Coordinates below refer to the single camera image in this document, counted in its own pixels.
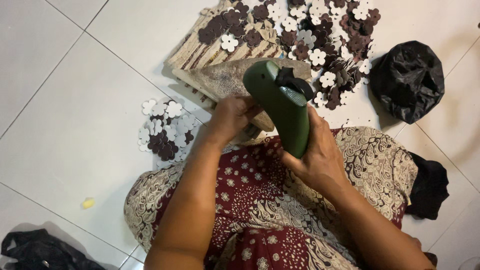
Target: white foam flower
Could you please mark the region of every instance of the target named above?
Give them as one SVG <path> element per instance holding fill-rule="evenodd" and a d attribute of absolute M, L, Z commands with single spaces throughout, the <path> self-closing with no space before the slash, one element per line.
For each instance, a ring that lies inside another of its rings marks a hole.
<path fill-rule="evenodd" d="M 373 9 L 373 0 L 361 0 L 359 7 L 366 9 L 366 10 L 372 10 Z"/>
<path fill-rule="evenodd" d="M 290 4 L 288 7 L 290 8 L 290 15 L 295 17 L 299 17 L 302 15 L 302 13 L 305 13 L 307 11 L 306 5 L 295 6 Z"/>
<path fill-rule="evenodd" d="M 181 116 L 181 108 L 180 103 L 170 101 L 165 112 L 168 113 L 168 117 L 173 118 L 175 116 Z"/>
<path fill-rule="evenodd" d="M 301 21 L 302 21 L 303 19 L 305 19 L 306 17 L 307 17 L 307 14 L 302 13 L 300 16 L 297 17 L 297 23 L 298 23 L 298 24 L 301 23 Z"/>
<path fill-rule="evenodd" d="M 368 49 L 368 52 L 367 52 L 367 57 L 368 57 L 368 59 L 372 59 L 372 58 L 373 58 L 373 55 L 374 55 L 375 52 L 376 52 L 376 48 L 377 48 L 377 45 L 376 45 L 376 44 L 371 44 L 371 45 L 370 45 L 370 48 Z"/>
<path fill-rule="evenodd" d="M 288 53 L 288 58 L 292 60 L 298 60 L 297 56 L 293 54 L 293 51 L 297 48 L 297 45 L 294 45 L 290 48 L 290 52 Z"/>
<path fill-rule="evenodd" d="M 333 15 L 340 15 L 342 13 L 342 9 L 341 8 L 336 8 L 333 1 L 330 1 L 330 12 Z"/>
<path fill-rule="evenodd" d="M 148 114 L 152 115 L 152 108 L 153 106 L 155 106 L 155 104 L 156 104 L 156 101 L 154 99 L 144 102 L 142 104 L 142 107 L 144 108 L 142 112 L 144 113 L 144 115 L 148 115 Z"/>
<path fill-rule="evenodd" d="M 366 20 L 368 9 L 359 6 L 356 9 L 354 9 L 352 13 L 355 14 L 356 20 Z"/>
<path fill-rule="evenodd" d="M 222 36 L 222 49 L 233 52 L 235 50 L 235 47 L 238 45 L 239 41 L 236 40 L 232 34 Z"/>
<path fill-rule="evenodd" d="M 320 77 L 320 82 L 322 83 L 322 87 L 323 88 L 327 88 L 329 86 L 333 86 L 333 84 L 335 83 L 335 78 L 336 78 L 336 75 L 332 72 L 325 72 L 325 74 L 323 74 L 322 77 Z"/>
<path fill-rule="evenodd" d="M 285 27 L 285 31 L 296 31 L 297 30 L 297 21 L 292 17 L 287 17 L 282 22 L 283 27 Z"/>
<path fill-rule="evenodd" d="M 363 63 L 360 65 L 359 71 L 362 72 L 363 74 L 369 74 L 371 68 L 372 68 L 372 64 L 370 63 L 370 60 L 365 59 L 363 60 Z"/>
<path fill-rule="evenodd" d="M 313 53 L 310 54 L 310 60 L 312 61 L 312 65 L 318 66 L 325 64 L 325 57 L 327 54 L 320 49 L 313 50 Z"/>
<path fill-rule="evenodd" d="M 353 54 L 351 54 L 349 51 L 348 51 L 348 48 L 346 46 L 341 46 L 340 47 L 340 50 L 342 51 L 342 58 L 345 59 L 345 60 L 348 60 L 350 58 L 353 58 Z"/>
<path fill-rule="evenodd" d="M 319 25 L 322 21 L 315 15 L 310 15 L 313 25 Z"/>
<path fill-rule="evenodd" d="M 268 18 L 272 18 L 275 22 L 282 15 L 280 11 L 280 5 L 278 3 L 268 5 L 267 9 L 268 9 Z"/>
<path fill-rule="evenodd" d="M 318 92 L 317 96 L 315 97 L 315 99 L 313 99 L 313 101 L 317 103 L 318 106 L 320 106 L 321 104 L 325 105 L 328 102 L 328 100 L 325 98 L 325 94 L 322 92 Z"/>
<path fill-rule="evenodd" d="M 317 17 L 322 16 L 324 13 L 328 13 L 329 9 L 325 6 L 324 0 L 313 0 L 312 6 L 308 9 L 310 15 Z"/>

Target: tile grout line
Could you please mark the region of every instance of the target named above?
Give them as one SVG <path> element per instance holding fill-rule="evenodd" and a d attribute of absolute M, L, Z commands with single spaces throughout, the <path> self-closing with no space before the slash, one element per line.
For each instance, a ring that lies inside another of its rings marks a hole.
<path fill-rule="evenodd" d="M 475 200 L 475 198 L 472 198 L 472 200 L 468 202 L 467 206 L 465 206 L 465 208 L 464 208 L 464 209 L 460 212 L 460 214 L 452 221 L 452 223 L 450 223 L 450 225 L 448 225 L 448 227 L 445 229 L 445 231 L 438 237 L 438 239 L 435 241 L 435 243 L 432 244 L 432 246 L 427 250 L 427 252 L 430 252 L 430 250 L 432 249 L 432 247 L 438 242 L 438 240 L 440 240 L 440 238 L 442 238 L 442 236 L 448 231 L 448 229 L 450 229 L 450 227 L 452 227 L 453 223 L 455 223 L 455 221 L 463 214 L 463 212 L 467 211 L 468 206 L 473 202 L 473 200 Z"/>
<path fill-rule="evenodd" d="M 38 91 L 42 88 L 43 84 L 45 84 L 45 82 L 48 80 L 48 78 L 50 78 L 50 76 L 52 75 L 52 73 L 57 69 L 57 67 L 60 65 L 60 63 L 63 61 L 63 59 L 65 58 L 65 56 L 67 56 L 67 54 L 70 52 L 70 50 L 73 48 L 73 46 L 75 46 L 75 44 L 77 43 L 77 41 L 80 39 L 80 37 L 83 35 L 85 31 L 83 30 L 83 32 L 78 36 L 77 40 L 72 44 L 72 46 L 68 49 L 68 51 L 65 53 L 65 55 L 60 59 L 60 61 L 57 63 L 57 65 L 53 68 L 53 70 L 50 72 L 50 74 L 48 74 L 48 76 L 45 78 L 45 80 L 42 82 L 42 84 L 40 85 L 40 87 L 35 91 L 35 93 L 32 95 L 32 97 L 28 100 L 28 102 L 25 104 L 25 106 L 22 108 L 22 110 L 17 114 L 17 116 L 15 117 L 15 119 L 10 123 L 10 125 L 7 127 L 7 129 L 5 130 L 5 132 L 3 132 L 3 134 L 0 136 L 0 140 L 3 138 L 3 136 L 5 136 L 5 134 L 7 134 L 7 131 L 10 129 L 10 127 L 13 125 L 13 123 L 15 123 L 15 121 L 17 120 L 17 118 L 20 116 L 20 114 L 22 114 L 22 112 L 25 110 L 25 108 L 28 106 L 28 104 L 32 101 L 33 97 L 38 93 Z"/>
<path fill-rule="evenodd" d="M 430 136 L 428 136 L 428 134 L 417 124 L 417 127 L 420 128 L 420 130 L 427 136 L 427 138 L 433 142 L 433 144 L 440 150 L 440 152 L 448 159 L 448 161 L 450 161 L 454 166 L 455 168 L 463 175 L 463 177 L 465 177 L 465 179 L 473 186 L 473 188 L 475 188 L 475 190 L 480 193 L 480 190 L 478 190 L 475 185 L 472 183 L 472 181 L 470 181 L 470 179 L 468 177 L 466 177 L 463 172 L 455 165 L 455 163 L 453 163 L 453 161 L 443 152 L 443 150 L 432 140 L 432 138 L 430 138 Z"/>
<path fill-rule="evenodd" d="M 59 214 L 57 214 L 57 213 L 55 213 L 55 212 L 51 211 L 50 209 L 48 209 L 48 208 L 44 207 L 43 205 L 41 205 L 41 204 L 39 204 L 39 203 L 35 202 L 34 200 L 30 199 L 29 197 L 27 197 L 27 196 L 23 195 L 22 193 L 20 193 L 20 192 L 18 192 L 18 191 L 16 191 L 16 190 L 14 190 L 13 188 L 11 188 L 11 187 L 7 186 L 6 184 L 4 184 L 4 183 L 2 183 L 2 182 L 0 182 L 0 184 L 1 184 L 1 185 L 3 185 L 3 186 L 5 186 L 5 187 L 7 187 L 8 189 L 11 189 L 13 192 L 15 192 L 15 193 L 19 194 L 20 196 L 22 196 L 22 197 L 26 198 L 27 200 L 29 200 L 29 201 L 31 201 L 31 202 L 33 202 L 33 203 L 35 203 L 35 204 L 39 205 L 41 208 L 43 208 L 43 209 L 47 210 L 48 212 L 50 212 L 50 213 L 52 213 L 52 214 L 56 215 L 57 217 L 59 217 L 59 218 L 61 218 L 61 219 L 65 220 L 66 222 L 68 222 L 68 223 L 72 224 L 72 225 L 73 225 L 73 226 L 75 226 L 76 228 L 78 228 L 78 229 L 80 229 L 80 230 L 82 230 L 82 231 L 84 231 L 84 232 L 88 233 L 89 235 L 91 235 L 91 236 L 95 237 L 96 239 L 98 239 L 98 240 L 102 241 L 103 243 L 105 243 L 105 244 L 107 244 L 107 245 L 111 246 L 112 248 L 114 248 L 114 249 L 116 249 L 116 250 L 120 251 L 121 253 L 123 253 L 123 254 L 125 254 L 125 255 L 127 255 L 127 256 L 130 256 L 130 255 L 128 255 L 127 253 L 125 253 L 125 252 L 121 251 L 120 249 L 118 249 L 117 247 L 114 247 L 114 246 L 112 246 L 111 244 L 107 243 L 105 240 L 98 238 L 97 236 L 95 236 L 95 235 L 91 234 L 90 232 L 86 231 L 84 228 L 82 228 L 82 227 L 79 227 L 79 226 L 78 226 L 78 225 L 76 225 L 75 223 L 73 223 L 73 222 L 69 221 L 68 219 L 66 219 L 66 218 L 62 217 L 61 215 L 59 215 Z"/>
<path fill-rule="evenodd" d="M 56 9 L 58 12 L 60 12 L 60 14 L 62 14 L 63 16 L 65 16 L 65 18 L 69 19 L 73 24 L 75 24 L 76 26 L 78 26 L 78 28 L 82 29 L 77 23 L 75 23 L 72 19 L 70 19 L 67 15 L 63 14 L 63 12 L 61 12 L 57 7 L 55 7 L 54 5 L 52 5 L 52 3 L 50 3 L 48 0 L 45 0 L 45 2 L 47 2 L 50 6 L 52 6 L 54 9 Z"/>
<path fill-rule="evenodd" d="M 98 14 L 100 14 L 100 11 L 102 11 L 102 9 L 105 7 L 105 5 L 108 3 L 109 0 L 107 0 L 105 2 L 105 4 L 103 4 L 103 6 L 100 8 L 100 10 L 95 14 L 95 16 L 93 17 L 93 19 L 88 23 L 87 27 L 85 27 L 85 30 L 87 30 L 87 28 L 93 23 L 93 21 L 95 20 L 95 18 L 98 16 Z"/>
<path fill-rule="evenodd" d="M 115 54 L 112 50 L 110 50 L 107 46 L 105 46 L 103 43 L 101 43 L 98 39 L 96 39 L 94 36 L 92 36 L 90 33 L 88 33 L 86 30 L 85 30 L 85 33 L 87 33 L 89 36 L 91 36 L 94 40 L 96 40 L 99 44 L 101 44 L 103 47 L 105 47 L 107 50 L 109 50 L 113 55 L 115 55 L 118 59 L 120 59 L 122 62 L 124 62 L 127 66 L 129 66 L 131 69 L 133 69 L 135 72 L 137 72 L 143 79 L 147 80 L 151 85 L 153 85 L 156 89 L 160 90 L 160 92 L 162 92 L 165 96 L 169 97 L 171 100 L 174 100 L 172 97 L 170 97 L 169 95 L 167 95 L 165 92 L 163 92 L 160 88 L 158 88 L 154 83 L 152 83 L 149 79 L 145 78 L 145 76 L 143 76 L 140 72 L 138 72 L 136 69 L 134 69 L 132 66 L 130 66 L 125 60 L 123 60 L 122 58 L 120 58 L 117 54 Z M 186 110 L 185 108 L 182 108 L 184 109 L 186 112 L 188 112 L 189 114 L 193 114 L 191 112 L 189 112 L 188 110 Z M 198 122 L 202 123 L 203 125 L 205 125 L 205 123 L 203 123 L 202 121 L 200 121 L 197 117 L 195 117 L 197 119 Z"/>
<path fill-rule="evenodd" d="M 475 45 L 475 43 L 477 43 L 477 41 L 480 39 L 480 36 L 473 42 L 472 46 L 469 47 L 469 49 L 462 55 L 462 57 L 460 58 L 460 60 L 458 60 L 458 62 L 455 64 L 455 66 L 453 66 L 453 68 L 448 72 L 447 76 L 445 76 L 444 79 L 446 79 L 450 73 L 452 73 L 452 71 L 455 69 L 455 67 L 460 63 L 460 61 L 462 61 L 462 59 L 465 57 L 465 55 L 467 55 L 467 53 L 470 51 L 470 49 L 472 49 L 472 47 Z"/>

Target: foam flower cutout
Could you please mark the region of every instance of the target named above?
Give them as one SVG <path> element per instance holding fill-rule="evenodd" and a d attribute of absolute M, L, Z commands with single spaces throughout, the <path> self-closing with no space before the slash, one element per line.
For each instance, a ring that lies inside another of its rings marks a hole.
<path fill-rule="evenodd" d="M 270 4 L 267 6 L 268 9 L 268 18 L 272 18 L 275 22 L 280 18 L 282 15 L 280 11 L 280 5 L 278 3 Z"/>
<path fill-rule="evenodd" d="M 302 13 L 305 13 L 307 11 L 307 6 L 301 5 L 301 6 L 294 6 L 294 5 L 289 5 L 290 8 L 290 15 L 299 17 L 302 15 Z"/>
<path fill-rule="evenodd" d="M 348 59 L 350 59 L 350 58 L 353 58 L 353 54 L 351 54 L 351 53 L 348 51 L 347 47 L 341 46 L 341 47 L 340 47 L 340 50 L 341 50 L 341 52 L 342 52 L 342 58 L 343 58 L 343 59 L 348 60 Z"/>
<path fill-rule="evenodd" d="M 324 13 L 328 13 L 328 11 L 324 0 L 313 0 L 312 6 L 308 9 L 310 15 L 315 15 L 317 17 L 322 16 Z"/>
<path fill-rule="evenodd" d="M 359 71 L 363 74 L 369 74 L 371 68 L 372 68 L 372 64 L 370 63 L 370 60 L 368 60 L 367 58 L 363 60 L 363 63 L 359 67 Z"/>
<path fill-rule="evenodd" d="M 249 6 L 244 5 L 242 2 L 238 2 L 235 6 L 235 10 L 240 12 L 240 19 L 246 19 L 248 16 Z"/>
<path fill-rule="evenodd" d="M 318 66 L 325 64 L 325 56 L 327 56 L 327 54 L 324 51 L 321 51 L 320 49 L 313 50 L 313 53 L 310 54 L 312 65 Z"/>
<path fill-rule="evenodd" d="M 327 88 L 329 86 L 333 86 L 335 84 L 336 75 L 329 71 L 325 72 L 323 76 L 320 77 L 320 82 L 322 83 L 323 88 Z"/>
<path fill-rule="evenodd" d="M 247 42 L 248 47 L 256 47 L 260 45 L 262 41 L 262 35 L 258 33 L 255 29 L 251 29 L 248 33 L 243 37 L 243 40 Z"/>
<path fill-rule="evenodd" d="M 313 99 L 313 101 L 315 103 L 317 103 L 318 106 L 320 106 L 320 104 L 327 104 L 328 100 L 325 98 L 325 94 L 322 93 L 322 92 L 317 92 L 317 96 Z"/>
<path fill-rule="evenodd" d="M 138 140 L 138 145 L 140 145 L 140 147 L 138 147 L 138 148 L 142 152 L 151 152 L 152 151 L 151 149 L 148 148 L 147 143 L 145 143 L 145 144 L 142 143 L 142 140 Z"/>
<path fill-rule="evenodd" d="M 314 42 L 317 40 L 316 36 L 312 36 L 311 30 L 300 30 L 297 41 L 303 40 L 305 45 L 308 46 L 309 49 L 313 49 Z"/>
<path fill-rule="evenodd" d="M 145 122 L 144 128 L 148 129 L 150 135 L 155 134 L 155 123 L 150 121 L 150 119 L 148 119 L 147 122 Z"/>
<path fill-rule="evenodd" d="M 142 144 L 146 144 L 150 140 L 150 131 L 144 127 L 140 128 L 138 138 L 142 141 Z"/>
<path fill-rule="evenodd" d="M 174 101 L 168 103 L 168 107 L 165 112 L 168 113 L 168 117 L 173 118 L 175 116 L 181 116 L 181 104 Z"/>
<path fill-rule="evenodd" d="M 264 21 L 270 13 L 268 12 L 267 7 L 264 5 L 259 5 L 259 6 L 254 6 L 252 15 L 254 16 L 255 19 Z"/>
<path fill-rule="evenodd" d="M 297 21 L 292 17 L 287 17 L 282 25 L 285 27 L 286 31 L 296 31 L 297 30 Z"/>
<path fill-rule="evenodd" d="M 233 35 L 222 36 L 222 49 L 226 49 L 229 52 L 233 52 L 235 47 L 238 46 L 239 41 L 235 39 Z"/>
<path fill-rule="evenodd" d="M 173 142 L 175 140 L 175 134 L 177 134 L 177 130 L 169 125 L 164 125 L 163 130 L 167 132 L 168 140 Z"/>
<path fill-rule="evenodd" d="M 372 59 L 374 53 L 376 52 L 376 48 L 377 48 L 376 44 L 370 45 L 370 48 L 368 49 L 368 52 L 367 52 L 368 59 Z"/>
<path fill-rule="evenodd" d="M 185 135 L 179 135 L 178 137 L 175 138 L 173 142 L 178 147 L 185 147 L 187 146 L 187 143 L 185 142 L 186 139 L 187 138 L 185 137 Z"/>
<path fill-rule="evenodd" d="M 163 130 L 163 122 L 161 120 L 153 119 L 152 121 L 155 124 L 155 133 L 154 135 L 157 135 L 162 132 Z"/>
<path fill-rule="evenodd" d="M 148 115 L 148 114 L 152 115 L 152 108 L 153 106 L 155 106 L 155 104 L 156 104 L 156 101 L 153 99 L 144 102 L 142 104 L 142 107 L 144 108 L 142 112 L 144 113 L 144 115 Z"/>
<path fill-rule="evenodd" d="M 355 14 L 355 20 L 366 20 L 368 9 L 362 8 L 362 6 L 357 7 L 352 11 Z"/>
<path fill-rule="evenodd" d="M 378 9 L 368 10 L 368 13 L 370 14 L 370 18 L 372 19 L 373 25 L 377 25 L 378 21 L 382 17 Z"/>
<path fill-rule="evenodd" d="M 165 110 L 167 109 L 167 105 L 163 103 L 155 104 L 152 107 L 152 115 L 157 116 L 157 115 L 163 115 L 165 113 Z"/>
<path fill-rule="evenodd" d="M 337 8 L 335 7 L 333 1 L 330 1 L 330 12 L 333 14 L 333 15 L 339 15 L 341 12 L 342 12 L 342 9 L 341 8 Z"/>
<path fill-rule="evenodd" d="M 335 2 L 335 6 L 338 8 L 345 7 L 345 0 L 333 0 L 333 2 Z"/>
<path fill-rule="evenodd" d="M 235 37 L 242 37 L 245 35 L 245 29 L 241 25 L 239 26 L 232 26 L 229 30 L 230 34 L 234 35 Z"/>
<path fill-rule="evenodd" d="M 360 1 L 359 8 L 365 9 L 367 11 L 373 9 L 373 0 Z"/>
<path fill-rule="evenodd" d="M 367 78 L 365 78 L 365 77 L 362 77 L 362 78 L 360 79 L 360 82 L 361 82 L 362 84 L 364 84 L 364 85 L 367 85 L 367 84 L 369 83 L 369 80 L 368 80 Z"/>
<path fill-rule="evenodd" d="M 322 20 L 320 20 L 317 16 L 315 15 L 310 15 L 310 18 L 312 19 L 312 24 L 313 25 L 319 25 L 322 23 Z"/>
<path fill-rule="evenodd" d="M 298 60 L 297 59 L 297 56 L 295 54 L 293 54 L 293 51 L 295 51 L 297 49 L 297 45 L 294 45 L 290 48 L 290 52 L 288 53 L 288 58 L 292 59 L 292 60 Z"/>
<path fill-rule="evenodd" d="M 301 23 L 303 19 L 307 17 L 307 14 L 302 13 L 300 16 L 297 17 L 297 24 Z"/>

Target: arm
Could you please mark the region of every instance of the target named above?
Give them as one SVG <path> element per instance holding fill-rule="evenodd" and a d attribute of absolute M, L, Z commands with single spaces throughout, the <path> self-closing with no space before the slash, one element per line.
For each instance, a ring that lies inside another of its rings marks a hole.
<path fill-rule="evenodd" d="M 328 123 L 313 107 L 309 107 L 309 119 L 309 148 L 302 159 L 282 150 L 279 156 L 307 186 L 335 206 L 369 266 L 374 269 L 435 269 L 410 236 L 377 212 L 350 184 Z"/>
<path fill-rule="evenodd" d="M 222 148 L 259 112 L 251 97 L 218 103 L 160 221 L 145 269 L 203 269 L 215 221 L 215 182 Z"/>

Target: black rubber strap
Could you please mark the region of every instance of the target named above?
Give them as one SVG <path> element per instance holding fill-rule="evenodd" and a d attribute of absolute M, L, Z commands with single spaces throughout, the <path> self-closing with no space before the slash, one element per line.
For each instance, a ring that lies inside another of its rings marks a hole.
<path fill-rule="evenodd" d="M 307 101 L 313 98 L 313 91 L 310 84 L 300 78 L 295 78 L 293 75 L 293 68 L 283 67 L 275 79 L 275 84 L 278 86 L 286 86 L 299 92 L 305 96 Z"/>

